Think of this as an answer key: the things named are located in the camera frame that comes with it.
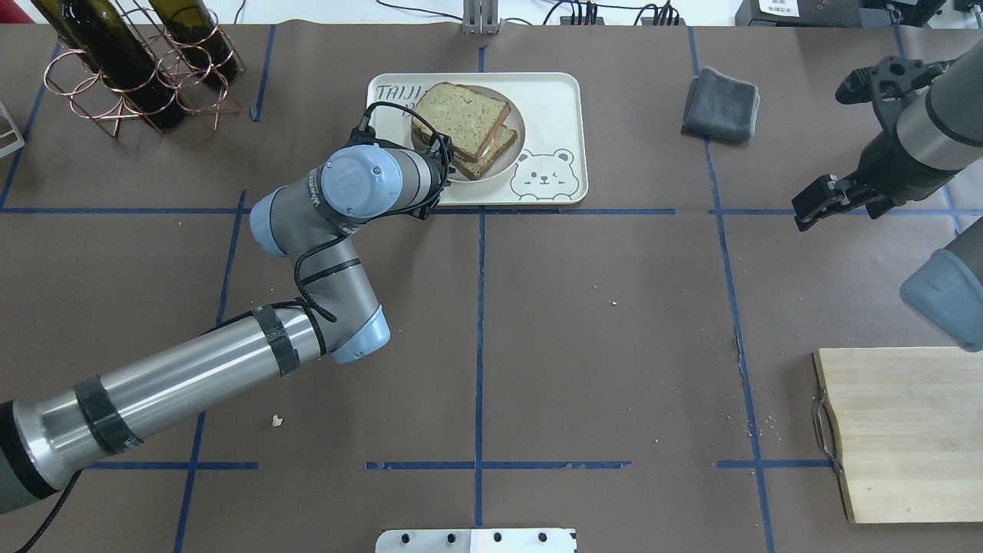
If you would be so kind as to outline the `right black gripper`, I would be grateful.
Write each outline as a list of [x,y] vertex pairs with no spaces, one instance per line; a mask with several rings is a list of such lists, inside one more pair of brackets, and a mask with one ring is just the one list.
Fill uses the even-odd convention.
[[865,206],[871,218],[906,202],[919,202],[945,184],[945,171],[917,161],[895,135],[879,135],[862,151],[847,178],[817,177],[792,200],[799,232],[819,220]]

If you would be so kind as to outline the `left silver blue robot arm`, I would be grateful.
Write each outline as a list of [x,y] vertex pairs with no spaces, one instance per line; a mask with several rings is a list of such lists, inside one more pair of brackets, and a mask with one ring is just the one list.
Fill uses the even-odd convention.
[[256,202],[253,238],[291,262],[298,299],[253,308],[55,398],[4,402],[2,511],[67,489],[78,470],[129,452],[260,382],[323,355],[344,364],[385,346],[389,324],[353,235],[380,217],[427,217],[452,158],[449,146],[419,153],[369,141],[340,148],[304,178]]

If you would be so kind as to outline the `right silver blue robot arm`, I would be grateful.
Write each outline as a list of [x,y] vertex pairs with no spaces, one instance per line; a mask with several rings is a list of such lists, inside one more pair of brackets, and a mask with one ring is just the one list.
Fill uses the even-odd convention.
[[[800,231],[864,207],[870,218],[920,202],[981,158],[982,46],[927,63],[888,56],[850,72],[839,104],[871,104],[881,131],[844,178],[817,177],[791,202]],[[937,249],[900,287],[900,298],[965,351],[981,350],[981,223]]]

